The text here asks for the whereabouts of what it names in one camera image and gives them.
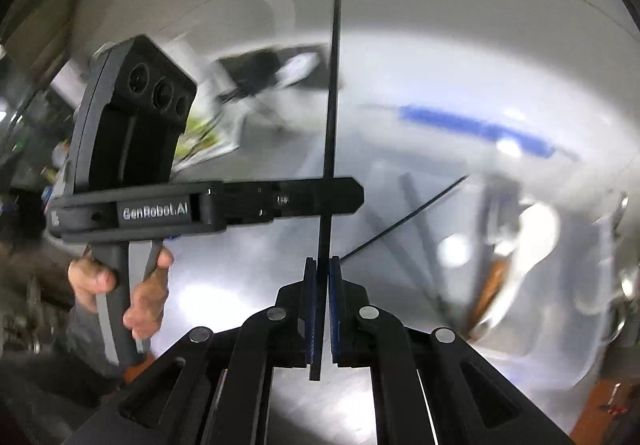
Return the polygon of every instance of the stainless steel surface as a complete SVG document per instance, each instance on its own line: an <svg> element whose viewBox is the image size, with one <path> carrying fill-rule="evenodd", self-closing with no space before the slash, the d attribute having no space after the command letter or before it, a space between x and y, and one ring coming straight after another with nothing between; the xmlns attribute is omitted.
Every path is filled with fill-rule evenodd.
<svg viewBox="0 0 640 445"><path fill-rule="evenodd" d="M552 206L535 203L520 215L514 255L507 277L470 336L476 341L493 330L516 300L527 273L549 255L558 243L560 219Z"/></svg>
<svg viewBox="0 0 640 445"><path fill-rule="evenodd" d="M618 226L622 221L622 218L625 216L626 209L629 205L629 195L626 192L620 192L620 203L618 204L618 208L611 216L611 226L614 232L618 231Z"/></svg>
<svg viewBox="0 0 640 445"><path fill-rule="evenodd" d="M517 246L520 231L521 186L513 180L492 176L494 185L488 191L486 243L492 250L486 260L486 277L478 294L476 307L469 317L465 335L473 332L482 316L504 284L510 269L511 255Z"/></svg>
<svg viewBox="0 0 640 445"><path fill-rule="evenodd" d="M638 285L636 284L638 277L637 275L636 277L632 277L625 268L620 269L618 273L620 275L620 289L622 290L622 295L626 302L633 303L638 295Z"/></svg>
<svg viewBox="0 0 640 445"><path fill-rule="evenodd" d="M450 344L456 339L456 334L448 328L436 330L435 336L443 344Z"/></svg>
<svg viewBox="0 0 640 445"><path fill-rule="evenodd" d="M207 340L209 340L210 336L211 331L209 331L208 328L203 327L194 328L189 332L189 338L191 339L191 342L196 343L206 342Z"/></svg>
<svg viewBox="0 0 640 445"><path fill-rule="evenodd" d="M359 313L363 319L367 320L377 319L378 315L380 315L380 312L373 306L363 306L362 308L360 308Z"/></svg>
<svg viewBox="0 0 640 445"><path fill-rule="evenodd" d="M284 320L284 317L287 316L287 311L283 308L269 308L267 310L267 318L269 320Z"/></svg>
<svg viewBox="0 0 640 445"><path fill-rule="evenodd" d="M188 168L176 179L318 176L322 172L322 145L321 134L278 131L254 125L250 119L239 149ZM344 255L378 233L380 227L372 224L372 219L384 228L410 212L399 180L403 173L411 173L419 200L425 202L464 172L459 166L444 166L372 144L341 128L338 120L336 175L356 177L365 187L366 203L354 216L334 218L332 255ZM483 197L481 182L472 177L424 213L434 241L465 234L472 247L469 262L446 269L442 278L444 301L459 323L466 321L479 277L478 249L484 242L478 226ZM414 224L407 223L355 255L342 273L348 281L367 288L372 304L398 316L409 327L431 331L447 324L424 293L429 263L421 235ZM253 313L273 306L281 286L301 280L305 259L315 254L317 241L317 219L278 220L270 225L231 228L223 234L166 241L175 263L170 270L162 329L152 339L152 349L163 352L196 326L215 332L238 327ZM302 433L305 443L375 443L369 371L338 369L332 364L328 326L319 383L309 382L307 372L299 369L274 372L274 434ZM569 431L588 389L581 387L573 394L527 394Z"/></svg>
<svg viewBox="0 0 640 445"><path fill-rule="evenodd" d="M628 307L626 303L620 302L613 306L612 312L616 314L615 327L612 328L611 334L603 339L602 346L606 347L612 344L622 333L626 325L628 317Z"/></svg>

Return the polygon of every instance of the reflective metal surface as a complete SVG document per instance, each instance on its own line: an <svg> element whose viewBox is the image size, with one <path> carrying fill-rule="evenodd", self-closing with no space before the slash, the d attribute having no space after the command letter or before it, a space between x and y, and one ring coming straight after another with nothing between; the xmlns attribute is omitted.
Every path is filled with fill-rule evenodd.
<svg viewBox="0 0 640 445"><path fill-rule="evenodd" d="M363 319L367 320L377 319L378 315L380 315L380 312L373 306L363 306L360 308L359 313Z"/></svg>
<svg viewBox="0 0 640 445"><path fill-rule="evenodd" d="M28 49L31 43L17 41L14 49L41 74L62 62L55 55L65 43L72 60L53 86L76 107L91 55L146 33L197 81L194 110L219 120L212 99L232 87L221 60L300 46L312 46L321 58L330 38L330 2L47 0L25 24L48 16L42 29L58 51L40 56ZM556 361L566 381L561 388L549 387L552 375L541 379L536 361L527 378L510 369L510 379L570 431L600 364L585 342L599 342L610 298L611 252L591 221L606 221L610 211L602 199L611 189L615 197L627 190L613 223L621 234L640 228L640 34L634 21L621 0L343 2L336 172L364 184L366 203L356 216L334 220L332 255L346 255L471 174L342 270L345 279L367 287L372 304L405 325L461 332L490 251L482 177L505 176L534 200L558 208L563 228L557 250L527 273L507 323L483 345L505 370L527 362L533 348L546 365ZM31 29L21 31L26 36ZM231 107L232 118L218 126L218 154L225 155L187 167L176 179L322 173L322 86L274 86ZM0 103L2 112L0 131L11 117ZM293 219L168 242L175 264L154 351L194 327L219 332L272 306L280 286L300 280L317 240L317 219ZM576 255L586 256L580 266L571 265ZM575 268L588 270L587 279L580 281ZM587 324L586 336L572 330L581 317L598 320ZM194 337L204 334L198 330ZM540 342L549 343L542 349L548 352L540 351ZM308 382L305 371L275 373L272 408L274 443L375 441L367 371L338 370L327 345L321 383Z"/></svg>
<svg viewBox="0 0 640 445"><path fill-rule="evenodd" d="M456 339L456 334L448 328L437 329L435 335L444 344L450 344Z"/></svg>
<svg viewBox="0 0 640 445"><path fill-rule="evenodd" d="M322 145L320 134L293 134L248 121L239 149L189 168L176 179L315 176L322 171ZM426 201L460 172L455 167L443 170L428 158L374 146L358 135L339 134L337 146L337 175L349 173L363 183L366 203L355 216L334 219L332 255L348 253L414 208L402 194L401 175L409 173L416 180L419 200ZM448 312L461 326L478 287L483 245L478 230L482 186L477 177L471 177L421 214L428 223L433 246L451 234L465 234L470 242L469 262L442 271ZM343 275L367 287L375 306L394 313L408 326L430 331L447 324L426 292L430 268L428 254L422 251L422 234L408 222L346 262ZM170 272L170 296L162 329L153 338L152 349L161 353L194 326L203 325L215 332L239 326L249 315L273 305L280 286L300 280L305 258L314 255L317 240L317 219L291 219L168 241L175 264ZM521 331L527 333L534 328L521 327ZM375 443L368 371L335 367L329 352L328 325L324 339L319 383L309 382L302 370L276 371L273 425L308 432L308 443ZM568 394L527 391L527 395L569 431L590 385L581 390L578 387L581 394L572 395L577 400L565 405L561 395ZM561 404L562 411L555 408L556 403Z"/></svg>
<svg viewBox="0 0 640 445"><path fill-rule="evenodd" d="M471 329L473 340L478 340L504 319L516 300L527 273L556 247L560 230L558 213L549 205L535 203L520 215L520 233L507 278L478 325Z"/></svg>
<svg viewBox="0 0 640 445"><path fill-rule="evenodd" d="M189 338L191 339L191 342L196 343L206 342L209 339L210 335L211 331L203 327L194 328L189 332Z"/></svg>
<svg viewBox="0 0 640 445"><path fill-rule="evenodd" d="M267 310L267 318L269 320L284 320L287 316L287 311L283 308L270 308Z"/></svg>

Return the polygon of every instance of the orange object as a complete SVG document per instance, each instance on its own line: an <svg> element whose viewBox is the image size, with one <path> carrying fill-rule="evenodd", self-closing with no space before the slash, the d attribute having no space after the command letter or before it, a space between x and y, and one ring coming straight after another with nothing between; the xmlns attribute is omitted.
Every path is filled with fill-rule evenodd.
<svg viewBox="0 0 640 445"><path fill-rule="evenodd" d="M484 312L489 307L489 304L494 300L498 290L502 287L504 279L507 276L507 272L509 271L509 264L510 260L508 257L497 259L492 262L486 281L484 282L484 287L478 297L476 309L474 309L471 318L469 319L469 330L478 324L482 315L484 315Z"/></svg>
<svg viewBox="0 0 640 445"><path fill-rule="evenodd" d="M153 364L155 359L156 358L151 353L147 353L145 361L140 365L133 365L132 367L127 368L124 375L122 375L122 378L124 378L126 383L131 383L139 377L139 375L149 367L149 365Z"/></svg>
<svg viewBox="0 0 640 445"><path fill-rule="evenodd" d="M607 428L613 424L615 417L620 413L620 407L615 404L616 400L626 404L624 400L632 390L630 381L623 381L619 388L616 388L616 384L615 380L599 380L591 390L582 415L570 434L570 438L577 445L602 443Z"/></svg>

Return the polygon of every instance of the blue object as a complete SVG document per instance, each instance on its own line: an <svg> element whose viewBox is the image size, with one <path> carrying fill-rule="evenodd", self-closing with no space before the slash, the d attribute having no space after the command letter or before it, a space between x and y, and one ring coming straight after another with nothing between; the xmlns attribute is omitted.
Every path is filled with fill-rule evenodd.
<svg viewBox="0 0 640 445"><path fill-rule="evenodd" d="M511 139L517 142L523 152L541 158L551 158L556 152L556 147L542 138L526 134L498 123L490 123L484 120L476 120L468 116L461 116L450 112L444 112L418 105L403 105L399 108L402 120L423 123L439 127L452 132L468 134L490 142L501 139Z"/></svg>
<svg viewBox="0 0 640 445"><path fill-rule="evenodd" d="M340 341L340 317L336 313L338 305L337 270L329 263L329 322L331 324L331 354L334 364L338 362L338 342Z"/></svg>
<svg viewBox="0 0 640 445"><path fill-rule="evenodd" d="M40 196L40 199L42 199L42 202L43 203L49 202L49 200L51 199L52 193L53 193L53 186L47 185L46 187L44 187L44 190L42 191L42 195Z"/></svg>

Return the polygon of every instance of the gray handle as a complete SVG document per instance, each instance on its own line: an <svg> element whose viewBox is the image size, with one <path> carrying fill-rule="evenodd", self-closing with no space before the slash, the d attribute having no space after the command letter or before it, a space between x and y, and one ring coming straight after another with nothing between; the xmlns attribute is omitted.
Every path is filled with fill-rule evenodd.
<svg viewBox="0 0 640 445"><path fill-rule="evenodd" d="M114 365L126 368L145 359L148 341L134 340L122 317L130 306L131 291L155 270L161 250L162 241L92 245L93 258L110 268L117 279L112 291L96 296L104 354Z"/></svg>

